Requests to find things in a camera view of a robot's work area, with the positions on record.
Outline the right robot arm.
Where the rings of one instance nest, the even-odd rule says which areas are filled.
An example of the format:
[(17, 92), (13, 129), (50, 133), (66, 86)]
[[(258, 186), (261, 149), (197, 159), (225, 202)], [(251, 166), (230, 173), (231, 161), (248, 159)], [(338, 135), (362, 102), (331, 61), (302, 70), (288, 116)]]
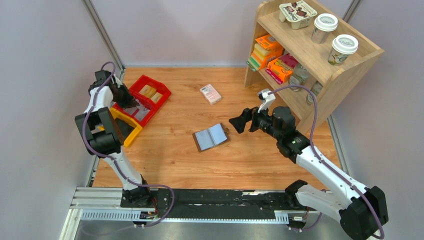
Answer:
[(258, 107), (245, 108), (240, 116), (229, 119), (237, 133), (251, 123), (250, 132), (261, 130), (276, 139), (279, 152), (294, 164), (314, 175), (329, 193), (297, 180), (285, 191), (291, 209), (310, 207), (338, 221), (353, 240), (367, 240), (376, 232), (384, 237), (383, 226), (389, 221), (385, 193), (377, 186), (367, 187), (329, 161), (295, 126), (289, 107), (278, 106), (271, 115)]

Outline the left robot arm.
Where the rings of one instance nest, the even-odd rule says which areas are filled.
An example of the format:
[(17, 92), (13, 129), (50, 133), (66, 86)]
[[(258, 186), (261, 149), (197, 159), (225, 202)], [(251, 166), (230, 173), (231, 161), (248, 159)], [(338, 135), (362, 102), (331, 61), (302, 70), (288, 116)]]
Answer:
[(137, 107), (139, 103), (112, 72), (101, 69), (94, 75), (95, 81), (88, 89), (88, 107), (74, 118), (83, 144), (90, 155), (105, 160), (120, 179), (122, 207), (148, 207), (153, 202), (153, 194), (126, 156), (125, 136), (111, 112), (113, 102), (123, 109)]

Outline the brown leather card holder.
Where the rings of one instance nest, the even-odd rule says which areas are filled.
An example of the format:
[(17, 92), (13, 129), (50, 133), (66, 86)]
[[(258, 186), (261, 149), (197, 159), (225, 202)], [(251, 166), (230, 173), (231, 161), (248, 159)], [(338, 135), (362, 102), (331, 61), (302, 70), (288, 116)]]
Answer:
[(218, 147), (230, 140), (229, 129), (223, 123), (215, 124), (207, 129), (192, 134), (198, 152)]

